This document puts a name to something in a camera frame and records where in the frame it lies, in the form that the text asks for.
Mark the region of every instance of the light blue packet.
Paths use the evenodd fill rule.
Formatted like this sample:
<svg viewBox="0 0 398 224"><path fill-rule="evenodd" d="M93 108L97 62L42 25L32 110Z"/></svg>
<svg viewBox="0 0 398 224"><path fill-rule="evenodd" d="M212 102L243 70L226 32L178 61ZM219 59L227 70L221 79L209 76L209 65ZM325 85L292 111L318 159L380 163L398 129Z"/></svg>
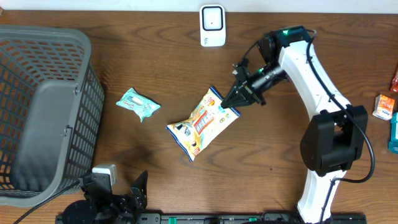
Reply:
<svg viewBox="0 0 398 224"><path fill-rule="evenodd" d="M136 112L141 122L144 118L152 116L152 113L160 108L160 105L141 96L133 88L130 88L116 105Z"/></svg>

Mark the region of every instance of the red package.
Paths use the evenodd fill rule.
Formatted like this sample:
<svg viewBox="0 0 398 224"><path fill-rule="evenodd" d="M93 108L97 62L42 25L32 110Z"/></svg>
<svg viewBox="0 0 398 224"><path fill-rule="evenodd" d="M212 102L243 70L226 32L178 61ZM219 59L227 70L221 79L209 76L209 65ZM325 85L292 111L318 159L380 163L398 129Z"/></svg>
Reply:
<svg viewBox="0 0 398 224"><path fill-rule="evenodd" d="M398 92L398 66L396 68L396 72L395 72L394 78L392 79L391 84L392 85L391 85L390 91L397 93Z"/></svg>

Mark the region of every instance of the wood grain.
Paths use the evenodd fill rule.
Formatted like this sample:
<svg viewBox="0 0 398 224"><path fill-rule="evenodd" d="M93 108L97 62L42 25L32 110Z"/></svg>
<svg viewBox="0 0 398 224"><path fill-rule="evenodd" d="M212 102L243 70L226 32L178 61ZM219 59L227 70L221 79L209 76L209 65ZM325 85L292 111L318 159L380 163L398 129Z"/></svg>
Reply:
<svg viewBox="0 0 398 224"><path fill-rule="evenodd" d="M360 14L228 13L224 47L200 45L198 13L6 11L3 24L69 27L93 45L92 62L106 88L95 164L113 163L116 194L149 171L148 209L164 213L262 213L290 210L301 197L306 167L299 142L308 125L292 83L264 94L266 106L239 109L242 117L189 163L165 126L186 119L210 85L226 94L234 82L231 65L272 29L303 24L317 29L315 48L337 88L369 114L374 98L389 93L398 59L398 16ZM251 68L262 65L249 54ZM143 123L115 105L134 87L162 107ZM342 183L334 212L363 212L368 223L396 223L398 155L388 151L391 125L369 116L376 153L374 177L365 184ZM356 161L347 177L361 178L369 156ZM81 194L64 195L23 223L53 223L56 214ZM26 208L0 207L0 223L12 223Z"/></svg>

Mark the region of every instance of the cable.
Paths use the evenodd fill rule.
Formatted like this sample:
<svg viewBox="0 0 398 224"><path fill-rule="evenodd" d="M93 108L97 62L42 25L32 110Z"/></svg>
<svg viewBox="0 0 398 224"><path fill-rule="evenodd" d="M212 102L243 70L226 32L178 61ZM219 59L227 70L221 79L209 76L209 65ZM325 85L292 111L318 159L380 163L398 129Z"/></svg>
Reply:
<svg viewBox="0 0 398 224"><path fill-rule="evenodd" d="M250 46L250 48L248 49L248 51L246 51L246 53L244 53L244 55L243 55L243 57L242 57L242 60L238 63L238 66L241 66L241 65L242 65L242 63L244 62L244 59L246 58L246 56L248 56L250 50L251 50L254 46L256 46L258 43L259 43L259 41L256 40L255 43L252 44L252 46Z"/></svg>
<svg viewBox="0 0 398 224"><path fill-rule="evenodd" d="M26 218L26 216L30 215L32 212L34 212L36 209L40 208L41 206L45 205L47 202L50 202L51 200L55 199L56 197L58 197L59 195L63 194L64 192L66 192L67 190L70 190L72 188L74 188L74 186L77 186L79 184L79 181L76 181L74 183L72 183L71 185L69 185L68 187L65 187L64 189L60 190L59 192L53 194L51 197L47 198L46 200L44 200L43 202L40 202L39 204L37 204L36 206L34 206L33 208L31 208L29 211L25 212L25 214L23 214L21 217L19 217L17 219L17 221L14 222L14 224L18 224L20 223L24 218Z"/></svg>
<svg viewBox="0 0 398 224"><path fill-rule="evenodd" d="M322 79L320 78L320 76L319 76L317 70L316 70L315 67L313 66L312 58L311 58L311 56L310 56L310 48L311 48L311 44L312 44L313 40L314 40L315 37L317 36L317 31L316 31L316 30L307 30L307 31L308 31L308 32L313 32L313 35L312 35L310 41L308 42L308 45L307 45L307 52L306 52L306 54L307 54L307 61L308 61L308 64L310 65L310 67L311 67L311 69L312 69L312 72L314 73L315 77L317 78L317 80L319 81L319 83L321 84L321 86L323 87L323 89L325 90L325 92L327 93L327 95L330 97L330 100L333 101L333 102L335 103L335 105L336 105L337 107L339 107L339 108L344 112L344 114L347 116L348 120L351 121L351 122L354 124L355 128L357 128L358 131L361 133L361 135L363 136L363 138L364 138L364 140L365 140L365 143L366 143L366 145L367 145L367 147L368 147L368 149L369 149L369 155L370 155L370 157L371 157L371 168L370 168L369 173L367 174L366 177L364 177L364 178L362 178L362 179L359 179L359 180L352 180L352 179L337 178L337 177L335 177L335 178L333 178L333 179L331 180L330 187L329 187L329 191L328 191L328 194L327 194L327 196L326 196L325 204L323 205L322 212L321 212L321 217L320 217L320 221L319 221L319 223L322 224L322 223L323 223L323 215L325 214L326 206L328 205L328 201L329 201L329 198L330 198L330 195L331 195L331 191L333 190L333 186L336 185L336 181L344 181L344 182L355 183L355 184L363 183L363 182L369 180L369 179L372 177L373 172L374 172L374 168L375 168L375 163L376 163L376 161L375 161L375 158L374 158L374 151L373 151L373 148L372 148L372 145L371 145L371 142L370 142L368 136L367 136L366 133L362 130L362 128L360 127L360 125L358 124L358 122L357 122L357 121L350 115L350 113L344 108L344 106L342 106L342 105L335 99L334 94L332 94L332 93L330 92L330 90L328 89L328 87L324 84L324 82L323 82Z"/></svg>

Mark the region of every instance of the basket bottom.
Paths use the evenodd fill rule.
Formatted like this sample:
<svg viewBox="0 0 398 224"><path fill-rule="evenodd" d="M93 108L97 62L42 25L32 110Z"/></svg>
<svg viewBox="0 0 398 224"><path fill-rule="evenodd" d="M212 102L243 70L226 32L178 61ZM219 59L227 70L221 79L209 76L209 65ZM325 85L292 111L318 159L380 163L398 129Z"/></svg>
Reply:
<svg viewBox="0 0 398 224"><path fill-rule="evenodd" d="M51 184L75 98L74 90L74 82L53 80L43 82L36 89L11 171L16 189L41 192Z"/></svg>

